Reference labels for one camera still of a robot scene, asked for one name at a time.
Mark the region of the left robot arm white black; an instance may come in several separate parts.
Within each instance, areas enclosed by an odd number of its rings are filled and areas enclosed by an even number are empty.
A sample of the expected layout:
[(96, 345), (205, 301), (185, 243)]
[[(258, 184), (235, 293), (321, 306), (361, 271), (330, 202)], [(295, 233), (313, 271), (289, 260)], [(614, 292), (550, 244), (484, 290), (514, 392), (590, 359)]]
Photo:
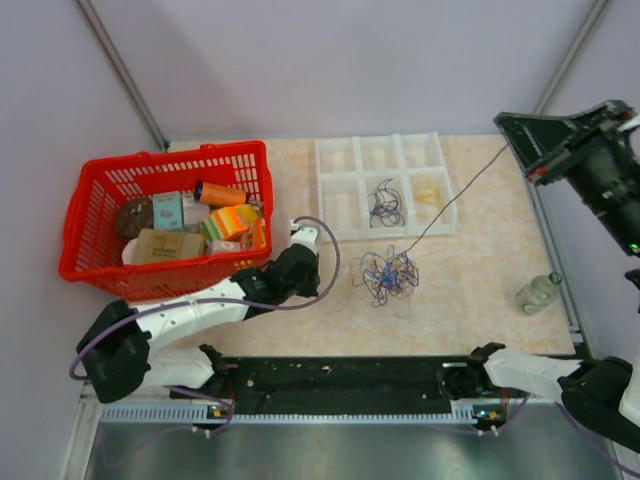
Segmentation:
[(293, 296), (315, 297), (319, 255), (293, 243), (262, 267), (247, 268), (190, 295), (134, 307), (109, 303), (76, 347), (98, 400), (113, 403), (143, 386), (176, 386), (216, 396), (227, 374), (210, 346), (177, 351), (175, 342), (214, 326), (282, 309)]

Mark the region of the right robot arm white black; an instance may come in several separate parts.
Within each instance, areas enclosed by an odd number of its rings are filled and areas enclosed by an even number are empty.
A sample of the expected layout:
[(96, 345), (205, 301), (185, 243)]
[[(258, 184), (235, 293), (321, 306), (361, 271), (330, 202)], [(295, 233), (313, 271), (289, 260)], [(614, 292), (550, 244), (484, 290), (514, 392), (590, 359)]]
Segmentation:
[[(639, 159), (630, 136), (638, 113), (606, 100), (573, 115), (501, 112), (494, 123), (534, 185), (567, 181), (628, 256), (639, 254)], [(491, 342), (468, 359), (476, 394), (513, 388), (551, 400), (571, 420), (621, 446), (639, 449), (639, 368), (617, 357), (561, 360)]]

